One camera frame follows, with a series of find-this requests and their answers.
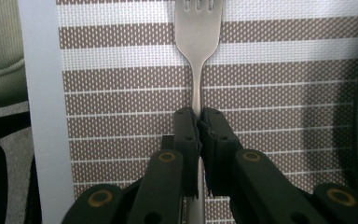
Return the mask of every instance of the yellow ring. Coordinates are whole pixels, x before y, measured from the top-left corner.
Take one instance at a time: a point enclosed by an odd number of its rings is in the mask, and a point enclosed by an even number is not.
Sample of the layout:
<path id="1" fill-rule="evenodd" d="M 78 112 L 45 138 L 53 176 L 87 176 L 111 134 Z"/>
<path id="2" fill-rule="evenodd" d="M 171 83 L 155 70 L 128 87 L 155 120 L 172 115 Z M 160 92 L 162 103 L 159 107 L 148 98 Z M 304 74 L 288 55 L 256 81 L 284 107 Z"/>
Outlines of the yellow ring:
<path id="1" fill-rule="evenodd" d="M 260 156 L 255 152 L 245 152 L 243 153 L 243 158 L 247 161 L 260 161 Z"/>
<path id="2" fill-rule="evenodd" d="M 98 194 L 105 194 L 106 198 L 102 201 L 96 200 Z M 102 207 L 110 203 L 113 199 L 113 194 L 107 189 L 100 189 L 89 196 L 89 206 L 91 207 Z"/>
<path id="3" fill-rule="evenodd" d="M 158 159 L 160 161 L 164 161 L 164 162 L 174 161 L 175 155 L 171 152 L 164 152 L 164 153 L 159 154 Z"/>
<path id="4" fill-rule="evenodd" d="M 336 195 L 341 194 L 344 195 L 345 199 L 338 198 Z M 344 191 L 342 189 L 329 189 L 327 191 L 327 196 L 334 202 L 340 203 L 342 205 L 345 205 L 347 207 L 352 207 L 356 205 L 356 199 L 353 198 L 347 191 Z"/>

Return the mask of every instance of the striped background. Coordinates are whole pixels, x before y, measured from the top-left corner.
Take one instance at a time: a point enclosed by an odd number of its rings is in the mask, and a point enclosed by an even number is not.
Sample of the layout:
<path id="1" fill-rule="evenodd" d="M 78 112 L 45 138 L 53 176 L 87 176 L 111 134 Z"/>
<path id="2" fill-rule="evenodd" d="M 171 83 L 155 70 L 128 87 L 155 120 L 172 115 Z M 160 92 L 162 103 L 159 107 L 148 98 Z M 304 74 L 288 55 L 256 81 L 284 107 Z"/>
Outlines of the striped background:
<path id="1" fill-rule="evenodd" d="M 76 196 L 142 176 L 172 113 L 190 105 L 191 72 L 173 39 L 174 1 L 57 0 Z M 203 70 L 204 104 L 245 147 L 304 190 L 350 185 L 358 1 L 227 0 L 221 44 Z M 227 198 L 209 223 L 233 223 Z"/>

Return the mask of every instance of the fork handle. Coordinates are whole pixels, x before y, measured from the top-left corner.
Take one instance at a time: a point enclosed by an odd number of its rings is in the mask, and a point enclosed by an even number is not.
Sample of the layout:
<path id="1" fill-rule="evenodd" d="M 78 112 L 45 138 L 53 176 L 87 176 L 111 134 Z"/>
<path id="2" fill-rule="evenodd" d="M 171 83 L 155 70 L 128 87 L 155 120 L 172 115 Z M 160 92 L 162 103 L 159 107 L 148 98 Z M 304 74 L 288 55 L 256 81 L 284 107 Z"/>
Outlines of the fork handle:
<path id="1" fill-rule="evenodd" d="M 193 84 L 191 88 L 191 107 L 200 119 L 202 113 L 202 94 L 201 94 L 201 74 L 203 63 L 192 63 L 191 69 L 193 71 Z"/>

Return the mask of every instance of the silver fork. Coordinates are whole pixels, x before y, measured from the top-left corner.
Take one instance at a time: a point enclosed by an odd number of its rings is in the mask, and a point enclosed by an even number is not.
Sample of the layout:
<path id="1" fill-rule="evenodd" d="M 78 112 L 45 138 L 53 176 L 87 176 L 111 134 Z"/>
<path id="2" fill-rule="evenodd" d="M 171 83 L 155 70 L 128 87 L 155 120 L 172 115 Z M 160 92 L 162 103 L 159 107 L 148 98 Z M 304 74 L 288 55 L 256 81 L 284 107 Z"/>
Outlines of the silver fork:
<path id="1" fill-rule="evenodd" d="M 201 72 L 219 44 L 223 0 L 176 0 L 175 42 L 193 72 L 191 107 L 197 118 L 202 112 Z M 187 198 L 186 224 L 205 223 L 203 166 L 199 160 L 199 198 Z"/>

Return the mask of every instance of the fork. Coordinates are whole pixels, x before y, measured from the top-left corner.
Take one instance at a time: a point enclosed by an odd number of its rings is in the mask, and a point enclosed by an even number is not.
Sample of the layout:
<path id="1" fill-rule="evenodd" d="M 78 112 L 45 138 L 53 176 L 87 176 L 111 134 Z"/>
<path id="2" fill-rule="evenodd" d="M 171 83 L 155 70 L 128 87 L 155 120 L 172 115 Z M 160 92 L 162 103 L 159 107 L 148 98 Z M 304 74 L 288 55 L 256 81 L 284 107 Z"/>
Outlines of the fork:
<path id="1" fill-rule="evenodd" d="M 223 0 L 176 0 L 175 42 L 179 51 L 187 58 L 193 73 L 191 107 L 197 118 L 202 112 L 201 73 L 202 67 L 219 44 Z M 203 166 L 198 167 L 199 198 L 187 198 L 186 224 L 205 223 L 205 201 L 203 188 Z"/>

